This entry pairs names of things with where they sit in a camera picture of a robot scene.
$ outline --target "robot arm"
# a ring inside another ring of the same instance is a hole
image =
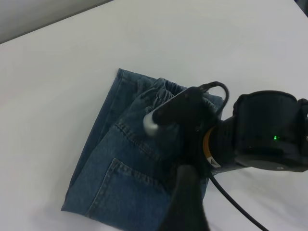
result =
[[[178,123],[188,134],[190,168],[178,169],[177,186],[159,231],[208,229],[199,196],[200,179],[208,177],[242,214],[266,231],[234,202],[213,175],[244,167],[308,170],[307,100],[297,101],[294,96],[279,91],[242,95],[234,105],[233,116],[222,121],[219,115],[223,107],[214,113],[202,100],[203,92],[215,86],[223,87],[226,92],[224,107],[228,90],[223,84],[213,82],[188,88],[144,118],[144,128],[149,135],[156,135],[171,123]]]

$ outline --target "black cable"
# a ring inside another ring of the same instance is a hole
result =
[[[220,113],[225,108],[225,106],[226,106],[226,104],[229,100],[229,90],[228,90],[228,88],[226,87],[226,85],[224,85],[223,83],[220,83],[220,82],[211,82],[211,83],[204,84],[203,86],[206,88],[206,91],[208,91],[208,90],[210,90],[211,88],[214,88],[214,87],[221,87],[221,88],[224,89],[224,91],[226,93],[225,99],[223,101],[222,106],[216,111],[216,115],[217,116],[220,115]]]
[[[236,201],[233,200],[233,198],[221,187],[221,185],[217,182],[217,180],[214,178],[211,172],[208,174],[210,180],[213,182],[215,187],[221,192],[222,195],[234,206],[239,210],[248,220],[250,220],[252,223],[254,223],[258,228],[260,228],[262,231],[269,231],[267,228],[265,228],[263,225],[261,225],[259,222],[257,222],[249,213],[247,213]]]
[[[222,112],[222,110],[224,109],[224,107],[226,106],[228,100],[229,100],[229,90],[226,87],[226,85],[224,85],[223,83],[220,82],[212,82],[209,83],[209,88],[213,88],[213,87],[221,87],[224,89],[225,93],[226,93],[226,97],[225,100],[222,104],[222,106],[216,111],[216,115],[220,115],[220,113]],[[221,185],[217,182],[217,180],[214,178],[213,174],[211,173],[211,171],[208,172],[208,176],[210,178],[210,180],[213,182],[213,184],[215,185],[215,187],[221,192],[221,194],[234,206],[237,208],[237,210],[239,210],[248,220],[250,220],[252,223],[254,223],[258,228],[260,228],[262,231],[269,231],[268,229],[266,229],[263,225],[261,225],[259,222],[257,222],[251,215],[249,215],[249,213],[247,213],[238,203],[236,203],[236,201],[233,200],[233,198],[221,187]]]

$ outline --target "orange ring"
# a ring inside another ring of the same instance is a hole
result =
[[[203,153],[205,155],[206,158],[209,158],[212,156],[211,151],[209,149],[209,145],[208,145],[208,140],[210,138],[211,132],[214,129],[214,127],[212,127],[209,131],[207,131],[207,133],[205,134],[204,138],[203,138]]]

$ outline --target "jeans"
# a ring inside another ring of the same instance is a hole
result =
[[[63,211],[127,231],[155,231],[170,203],[183,136],[179,126],[147,137],[143,118],[185,90],[119,69],[72,176]],[[222,99],[207,95],[217,108]],[[204,193],[207,181],[204,182]]]

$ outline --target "white table surface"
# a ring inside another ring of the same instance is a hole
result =
[[[118,68],[185,86],[308,98],[308,19],[292,0],[115,0],[0,45],[0,229],[110,231],[61,212]],[[217,176],[270,231],[308,229],[308,172]],[[209,185],[212,231],[259,230]]]

